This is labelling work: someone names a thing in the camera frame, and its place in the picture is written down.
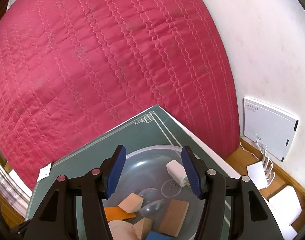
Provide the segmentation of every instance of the blue block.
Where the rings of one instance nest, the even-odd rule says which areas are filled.
[[[146,240],[171,240],[173,237],[150,231]]]

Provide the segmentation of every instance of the red quilted bedspread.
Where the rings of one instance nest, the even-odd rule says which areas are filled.
[[[159,104],[221,157],[234,82],[202,0],[17,0],[0,21],[0,150],[39,169]]]

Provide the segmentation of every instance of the white wall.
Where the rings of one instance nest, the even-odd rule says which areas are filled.
[[[283,162],[305,187],[305,11],[298,0],[204,0],[232,68],[243,135],[244,96],[299,119]]]

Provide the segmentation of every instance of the rectangular wooden block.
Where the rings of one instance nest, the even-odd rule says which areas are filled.
[[[172,199],[158,232],[168,236],[178,236],[188,207],[189,202]]]
[[[138,212],[141,209],[144,199],[135,193],[131,193],[118,206],[127,213]]]
[[[129,220],[136,217],[135,213],[127,213],[120,207],[106,207],[105,214],[108,222],[112,220]]]
[[[133,225],[136,235],[140,240],[145,240],[149,232],[152,230],[153,221],[149,218],[143,218]]]

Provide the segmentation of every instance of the white rectangular object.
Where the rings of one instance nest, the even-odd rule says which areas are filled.
[[[51,171],[51,164],[52,163],[49,163],[46,167],[43,167],[39,170],[39,176],[37,178],[37,182],[49,176],[49,173]]]
[[[293,115],[257,100],[244,98],[245,136],[267,146],[280,161],[286,157],[297,129]]]
[[[267,179],[262,162],[257,162],[247,166],[248,177],[251,178],[258,190],[267,187]]]
[[[180,187],[184,187],[186,184],[186,172],[185,168],[176,160],[172,160],[166,165],[167,171],[169,175],[180,185]]]
[[[269,203],[281,213],[289,224],[295,222],[302,211],[294,187],[289,185],[271,197]]]

